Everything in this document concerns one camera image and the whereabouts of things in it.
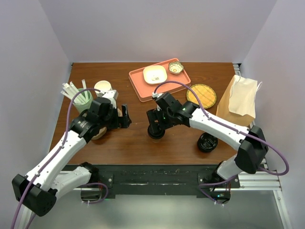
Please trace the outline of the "black coffee cup lid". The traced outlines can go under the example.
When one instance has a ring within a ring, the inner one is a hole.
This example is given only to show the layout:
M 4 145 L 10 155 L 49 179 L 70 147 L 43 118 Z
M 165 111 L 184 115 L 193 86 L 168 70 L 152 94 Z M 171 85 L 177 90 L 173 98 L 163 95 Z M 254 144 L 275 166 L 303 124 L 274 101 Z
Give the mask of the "black coffee cup lid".
M 157 133 L 153 133 L 151 126 L 148 126 L 147 129 L 148 135 L 152 139 L 161 139 L 165 135 L 165 130 L 159 130 Z

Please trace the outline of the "cardboard cup carrier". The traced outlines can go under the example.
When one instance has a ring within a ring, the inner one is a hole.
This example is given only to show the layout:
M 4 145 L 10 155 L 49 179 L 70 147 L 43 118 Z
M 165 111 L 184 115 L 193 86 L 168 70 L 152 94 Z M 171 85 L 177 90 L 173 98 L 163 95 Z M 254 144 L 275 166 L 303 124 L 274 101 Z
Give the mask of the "cardboard cup carrier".
M 122 111 L 118 108 L 117 112 L 118 112 L 118 116 L 121 117 L 122 116 Z M 97 135 L 92 137 L 91 140 L 98 140 L 98 139 L 100 139 L 106 132 L 107 132 L 107 128 L 103 127 L 102 129 L 99 130 L 99 133 Z

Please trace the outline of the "brown paper bag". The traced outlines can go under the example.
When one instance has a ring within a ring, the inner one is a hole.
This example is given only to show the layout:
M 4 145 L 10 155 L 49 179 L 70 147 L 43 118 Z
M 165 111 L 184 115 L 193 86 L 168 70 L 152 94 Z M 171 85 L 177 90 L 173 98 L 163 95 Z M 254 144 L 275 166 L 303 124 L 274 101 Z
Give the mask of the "brown paper bag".
M 255 119 L 255 98 L 262 83 L 234 75 L 217 105 L 216 116 L 240 126 Z

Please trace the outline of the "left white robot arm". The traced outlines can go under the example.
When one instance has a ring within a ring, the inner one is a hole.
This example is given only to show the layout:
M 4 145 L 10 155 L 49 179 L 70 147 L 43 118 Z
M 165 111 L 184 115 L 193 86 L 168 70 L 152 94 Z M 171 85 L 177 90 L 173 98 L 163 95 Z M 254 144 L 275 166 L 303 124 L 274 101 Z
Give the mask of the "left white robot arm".
M 80 151 L 102 128 L 128 128 L 131 119 L 128 106 L 122 105 L 118 114 L 114 98 L 98 97 L 80 115 L 68 122 L 67 130 L 47 156 L 26 175 L 17 174 L 12 180 L 16 199 L 37 216 L 46 215 L 56 201 L 79 186 L 94 187 L 99 181 L 98 169 L 82 163 L 66 178 L 58 174 L 70 159 Z

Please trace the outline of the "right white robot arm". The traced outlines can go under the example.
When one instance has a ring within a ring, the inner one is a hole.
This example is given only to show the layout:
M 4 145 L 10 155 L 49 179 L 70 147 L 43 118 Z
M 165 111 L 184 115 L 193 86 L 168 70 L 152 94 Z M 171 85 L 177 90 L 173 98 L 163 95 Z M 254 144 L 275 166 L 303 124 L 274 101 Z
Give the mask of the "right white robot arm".
M 203 143 L 198 142 L 198 147 L 204 152 L 211 152 L 222 140 L 231 146 L 237 153 L 231 158 L 221 162 L 205 180 L 206 184 L 224 187 L 229 179 L 241 172 L 255 174 L 262 160 L 268 152 L 268 146 L 262 129 L 253 126 L 235 125 L 225 121 L 193 102 L 181 104 L 170 93 L 153 93 L 152 99 L 157 103 L 155 109 L 147 111 L 149 121 L 148 135 L 153 139 L 161 139 L 165 130 L 176 125 L 184 125 L 204 132 L 210 137 Z

